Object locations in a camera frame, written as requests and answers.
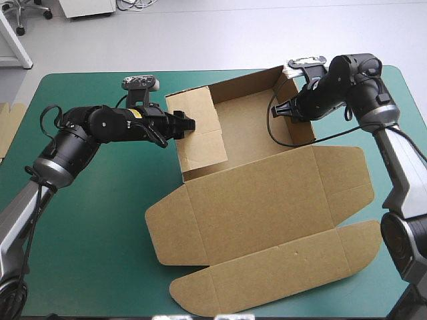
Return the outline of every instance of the green table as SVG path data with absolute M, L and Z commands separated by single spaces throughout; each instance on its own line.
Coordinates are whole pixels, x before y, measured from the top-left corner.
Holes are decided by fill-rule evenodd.
M 251 70 L 153 73 L 161 91 L 151 100 L 165 107 L 164 96 L 189 87 L 221 81 Z M 48 138 L 39 115 L 49 104 L 65 110 L 84 105 L 114 105 L 125 93 L 121 80 L 138 73 L 52 74 L 43 78 L 0 165 L 0 210 L 26 184 L 23 167 L 38 156 Z M 401 126 L 427 150 L 424 122 L 399 70 L 384 68 L 384 82 L 402 111 Z M 315 122 L 318 137 L 356 125 L 337 111 Z M 391 189 L 373 138 L 358 131 L 332 140 L 357 145 L 366 158 L 376 192 L 373 203 L 348 219 L 380 219 Z M 157 262 L 145 225 L 145 210 L 181 185 L 175 145 L 152 143 L 103 145 L 74 184 L 53 198 L 40 220 L 26 277 L 29 298 L 24 315 L 149 316 L 182 314 L 169 296 L 170 282 L 199 267 L 166 267 Z M 384 316 L 406 287 L 383 245 L 377 258 L 359 274 L 250 310 L 259 316 Z

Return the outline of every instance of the cardboard box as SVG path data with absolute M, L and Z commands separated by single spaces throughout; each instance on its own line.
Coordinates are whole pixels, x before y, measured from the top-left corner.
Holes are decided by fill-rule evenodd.
M 8 103 L 0 103 L 0 163 L 6 158 L 26 111 L 27 108 L 19 103 L 11 109 Z
M 270 139 L 267 105 L 285 79 L 276 67 L 166 98 L 197 129 L 177 141 L 185 183 L 145 219 L 160 263 L 209 266 L 169 288 L 196 315 L 234 313 L 343 279 L 379 250 L 377 221 L 337 227 L 374 198 L 363 151 L 289 150 Z M 277 101 L 297 92 L 288 81 Z M 277 118 L 272 129 L 288 143 L 314 138 L 309 123 Z

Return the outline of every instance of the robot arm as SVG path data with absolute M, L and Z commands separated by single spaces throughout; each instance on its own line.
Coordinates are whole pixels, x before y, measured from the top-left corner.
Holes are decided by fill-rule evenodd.
M 59 131 L 44 148 L 32 167 L 30 182 L 0 214 L 0 319 L 18 319 L 25 304 L 27 288 L 23 275 L 29 272 L 27 259 L 35 223 L 55 192 L 70 185 L 93 159 L 102 143 L 150 141 L 167 147 L 167 140 L 184 138 L 195 129 L 195 121 L 184 112 L 163 112 L 149 102 L 149 92 L 157 90 L 152 75 L 128 77 L 122 87 L 128 90 L 126 109 L 106 105 L 77 107 L 62 114 L 57 108 L 55 125 Z M 23 245 L 28 240 L 26 252 Z
M 398 126 L 399 109 L 381 80 L 381 61 L 371 54 L 335 57 L 328 71 L 323 57 L 290 61 L 288 78 L 303 75 L 296 97 L 272 108 L 274 117 L 318 120 L 346 106 L 360 128 L 375 138 L 393 184 L 383 208 L 384 242 L 403 280 L 410 286 L 390 319 L 427 319 L 427 167 L 426 158 Z

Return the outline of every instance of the unfolded cardboard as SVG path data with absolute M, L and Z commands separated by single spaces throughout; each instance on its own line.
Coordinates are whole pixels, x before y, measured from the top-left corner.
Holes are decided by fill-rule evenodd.
M 374 198 L 363 151 L 290 149 L 270 139 L 273 93 L 274 103 L 297 93 L 285 80 L 276 67 L 167 97 L 197 132 L 177 144 L 185 183 L 145 219 L 161 263 L 209 266 L 169 288 L 196 315 L 238 312 L 348 277 L 378 252 L 378 222 L 337 227 Z M 272 131 L 286 143 L 314 138 L 309 123 L 272 119 Z
M 12 108 L 9 108 L 8 103 L 0 103 L 0 163 L 6 157 L 26 110 L 19 103 Z

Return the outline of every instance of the white cable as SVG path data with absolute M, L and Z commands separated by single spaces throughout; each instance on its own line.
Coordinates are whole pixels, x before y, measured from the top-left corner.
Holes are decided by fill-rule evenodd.
M 135 0 L 134 3 L 130 3 L 126 0 L 120 0 L 121 5 L 119 5 L 118 1 L 117 7 L 121 10 L 129 10 L 129 11 L 143 11 L 146 7 L 149 7 L 150 5 L 153 5 L 158 0 L 150 0 L 148 3 L 146 3 L 144 0 Z

